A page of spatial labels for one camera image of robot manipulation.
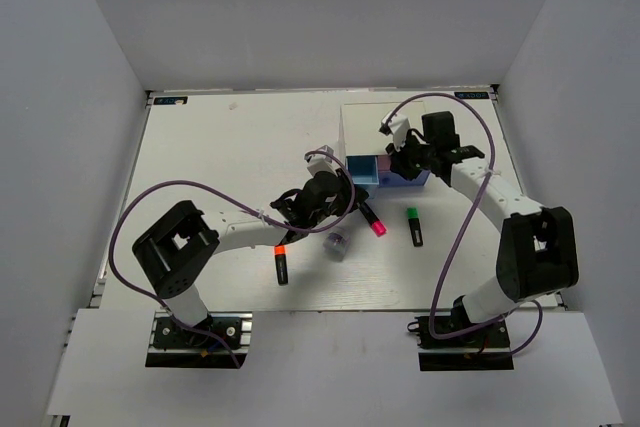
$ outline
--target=wall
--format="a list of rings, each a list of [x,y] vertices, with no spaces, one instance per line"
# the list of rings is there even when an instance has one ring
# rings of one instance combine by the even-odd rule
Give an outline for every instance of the wall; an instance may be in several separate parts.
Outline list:
[[[97,0],[150,90],[499,82],[544,0]]]
[[[547,0],[501,87],[531,195],[574,216],[583,309],[625,425],[640,425],[640,0]]]
[[[0,0],[0,411],[40,425],[144,121],[94,0]]]

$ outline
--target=black label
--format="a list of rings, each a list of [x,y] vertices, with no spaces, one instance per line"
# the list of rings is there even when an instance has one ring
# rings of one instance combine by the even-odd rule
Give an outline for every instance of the black label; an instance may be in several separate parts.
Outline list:
[[[488,99],[488,92],[454,92],[453,95],[459,99],[473,100],[473,99]]]
[[[156,97],[153,105],[176,105],[186,104],[188,97]]]

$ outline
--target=marker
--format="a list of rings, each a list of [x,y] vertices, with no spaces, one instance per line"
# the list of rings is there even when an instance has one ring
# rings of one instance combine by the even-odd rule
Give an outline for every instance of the marker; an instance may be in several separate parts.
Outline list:
[[[371,230],[375,232],[378,237],[383,236],[387,233],[387,228],[384,226],[378,216],[371,210],[371,207],[366,202],[363,202],[360,206],[360,212],[364,215],[364,218],[367,219],[369,225],[371,226]]]
[[[409,230],[411,230],[411,240],[413,240],[413,246],[422,247],[422,230],[420,229],[418,209],[416,209],[415,207],[408,208],[407,218],[409,219]]]
[[[284,245],[276,245],[273,248],[276,259],[276,275],[278,276],[278,285],[287,285],[289,283],[289,273],[287,272],[287,253]]]

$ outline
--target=white wall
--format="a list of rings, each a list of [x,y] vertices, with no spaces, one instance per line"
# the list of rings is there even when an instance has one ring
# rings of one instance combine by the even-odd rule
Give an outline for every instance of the white wall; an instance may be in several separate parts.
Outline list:
[[[31,426],[89,301],[144,92],[94,0],[0,12],[0,411]]]
[[[583,309],[625,425],[640,425],[640,0],[547,0],[501,87],[530,194],[573,214]]]
[[[499,82],[544,0],[97,0],[146,89]]]

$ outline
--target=clear container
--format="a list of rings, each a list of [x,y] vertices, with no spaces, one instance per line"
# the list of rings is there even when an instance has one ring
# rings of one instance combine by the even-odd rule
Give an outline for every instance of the clear container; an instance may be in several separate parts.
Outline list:
[[[351,236],[349,232],[341,227],[335,227],[331,230],[327,238],[324,239],[323,247],[327,254],[336,260],[342,260],[347,253]]]

